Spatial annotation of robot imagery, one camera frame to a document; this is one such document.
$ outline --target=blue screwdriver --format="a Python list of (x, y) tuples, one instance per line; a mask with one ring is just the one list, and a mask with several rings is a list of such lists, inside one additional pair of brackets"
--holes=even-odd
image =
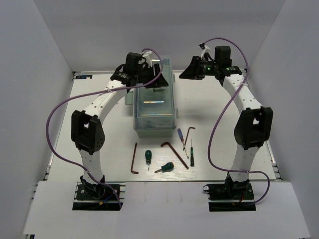
[(178, 136), (179, 136), (179, 138), (180, 138), (180, 141), (182, 142), (183, 147), (184, 147), (184, 149), (185, 149), (186, 157), (187, 157), (187, 159), (189, 159), (189, 156), (188, 156), (188, 153), (187, 153), (187, 150), (186, 150), (186, 147), (185, 147), (185, 143), (184, 143), (183, 134), (181, 133), (180, 128), (177, 129), (177, 133), (178, 133)]

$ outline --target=white table surface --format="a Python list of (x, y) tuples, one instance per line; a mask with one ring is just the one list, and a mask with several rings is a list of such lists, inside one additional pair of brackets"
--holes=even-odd
[[(299, 239), (309, 232), (291, 183), (253, 212), (209, 212), (203, 182), (128, 182), (119, 212), (72, 211), (76, 181), (40, 182), (25, 225), (36, 239)], [(260, 197), (266, 182), (252, 182)]]
[[(111, 74), (96, 74), (92, 79), (74, 80), (71, 96), (104, 89), (110, 76)], [(182, 151), (177, 131), (172, 138), (139, 138), (133, 129), (133, 106), (125, 105), (123, 98), (111, 110), (103, 124), (106, 142), (100, 155), (102, 171), (107, 182), (219, 181), (225, 179), (225, 172), (216, 170), (209, 164), (207, 145), (211, 130), (230, 96), (213, 77), (196, 81), (179, 79), (178, 76), (179, 73), (175, 73), (175, 98), (179, 115), (177, 128), (180, 127), (186, 137), (188, 127), (196, 127), (195, 130), (190, 130), (187, 141), (189, 151), (192, 138), (195, 166), (187, 170), (168, 146), (160, 147), (162, 143), (170, 142), (190, 166), (190, 161)], [(90, 96), (68, 103), (58, 138), (56, 150), (62, 156), (78, 163), (82, 161), (75, 144), (71, 141), (71, 115), (74, 110), (83, 110), (95, 98), (96, 96)], [(220, 167), (230, 168), (233, 163), (236, 152), (234, 127), (238, 117), (239, 113), (235, 104), (231, 104), (215, 133), (211, 158)], [(138, 171), (139, 174), (132, 174), (130, 171), (135, 142), (138, 143), (138, 147), (133, 170)], [(144, 156), (148, 149), (152, 151), (153, 155), (149, 172)], [(154, 174), (155, 170), (170, 161), (175, 165), (172, 172)], [(262, 170), (271, 179), (276, 178), (267, 146), (264, 145), (257, 153), (252, 170)], [(48, 181), (76, 181), (81, 175), (83, 175), (81, 168), (54, 157)], [(260, 174), (252, 174), (250, 178), (265, 180), (265, 177)]]

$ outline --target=small screwdriver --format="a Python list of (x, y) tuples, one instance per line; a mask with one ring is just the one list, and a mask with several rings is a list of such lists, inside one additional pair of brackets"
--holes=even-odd
[(190, 139), (190, 165), (194, 166), (194, 151), (193, 151), (193, 142)]
[(184, 143), (183, 134), (181, 133), (180, 128), (177, 129), (177, 133), (178, 133), (178, 136), (179, 136), (179, 138), (180, 138), (180, 141), (182, 142), (183, 147), (184, 147), (184, 149), (185, 149), (186, 157), (187, 157), (187, 159), (189, 159), (189, 156), (188, 156), (188, 153), (187, 153), (187, 150), (186, 150), (186, 147), (185, 147), (185, 143)]
[(164, 166), (162, 166), (161, 169), (155, 171), (154, 173), (166, 172), (166, 171), (172, 170), (173, 168), (174, 168), (174, 164), (172, 162), (169, 162), (165, 164)]
[(146, 159), (146, 164), (148, 165), (148, 170), (150, 170), (151, 158), (152, 158), (152, 151), (146, 150), (145, 159)]

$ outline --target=gray wall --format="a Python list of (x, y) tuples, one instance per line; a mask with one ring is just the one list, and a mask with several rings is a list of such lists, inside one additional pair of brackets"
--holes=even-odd
[[(93, 71), (114, 70), (144, 47), (170, 55), (181, 70), (200, 54), (199, 43), (217, 36), (236, 41), (251, 63), (285, 0), (34, 2), (70, 68)], [(243, 62), (237, 51), (233, 59)]]
[(1, 0), (0, 32), (0, 237), (15, 239), (50, 158), (46, 118), (72, 73), (32, 0)]
[(250, 85), (274, 110), (271, 143), (312, 238), (319, 239), (319, 1), (289, 0), (252, 65)]

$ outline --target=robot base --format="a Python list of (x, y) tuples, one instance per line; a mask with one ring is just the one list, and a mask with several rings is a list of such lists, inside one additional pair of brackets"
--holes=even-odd
[(248, 187), (230, 197), (224, 183), (208, 184), (208, 206), (210, 212), (236, 212), (255, 211), (254, 193), (251, 184)]
[[(125, 183), (108, 183), (116, 190), (121, 205), (124, 202)], [(77, 183), (72, 210), (74, 211), (119, 211), (120, 205), (108, 187), (103, 187), (103, 194), (97, 196), (81, 182)]]

